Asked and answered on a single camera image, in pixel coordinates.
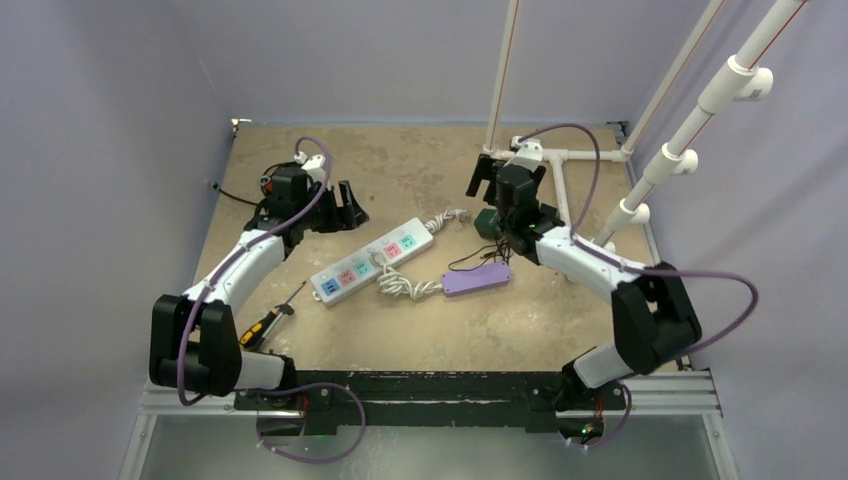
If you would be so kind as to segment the white power strip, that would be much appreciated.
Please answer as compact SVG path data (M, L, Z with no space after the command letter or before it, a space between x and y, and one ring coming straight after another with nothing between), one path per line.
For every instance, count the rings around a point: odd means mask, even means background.
M377 279L384 265L399 266L430 248L434 235L419 218L408 220L312 275L313 299L325 307L340 303Z

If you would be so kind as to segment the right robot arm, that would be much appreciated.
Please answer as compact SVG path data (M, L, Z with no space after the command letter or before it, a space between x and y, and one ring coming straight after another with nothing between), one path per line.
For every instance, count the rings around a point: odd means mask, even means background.
M475 196L485 184L483 199L496 208L514 254L577 281L610 305L612 342L563 368L564 399L584 407L602 386L650 374L684 354L701 339L702 329L678 270L668 263L629 262L586 242L555 208L538 200L545 172L542 166L529 170L482 154L466 194Z

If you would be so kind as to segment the green cube socket adapter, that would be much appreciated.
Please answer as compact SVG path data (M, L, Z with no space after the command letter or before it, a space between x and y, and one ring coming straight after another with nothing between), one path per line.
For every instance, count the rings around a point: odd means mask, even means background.
M494 208L483 208L475 216L474 228L480 238L496 241L502 237L500 216Z

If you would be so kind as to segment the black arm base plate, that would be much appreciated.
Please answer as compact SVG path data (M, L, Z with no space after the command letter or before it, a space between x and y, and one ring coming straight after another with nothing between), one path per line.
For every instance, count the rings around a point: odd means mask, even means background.
M594 390L559 371L422 372L301 370L305 391L244 393L238 411L263 417L292 415L308 435L333 435L341 426L521 428L551 433L567 418L621 413L623 389Z

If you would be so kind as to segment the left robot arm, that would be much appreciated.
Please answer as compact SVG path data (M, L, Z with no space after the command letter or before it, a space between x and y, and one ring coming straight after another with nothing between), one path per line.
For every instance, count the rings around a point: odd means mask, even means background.
M223 397L259 390L275 409L295 402L293 360L247 350L238 339L234 318L306 232L350 231L368 221L349 182L332 186L330 171L323 155L279 166L257 212L224 259L184 293L156 300L148 363L153 384L172 387L180 396L194 392Z

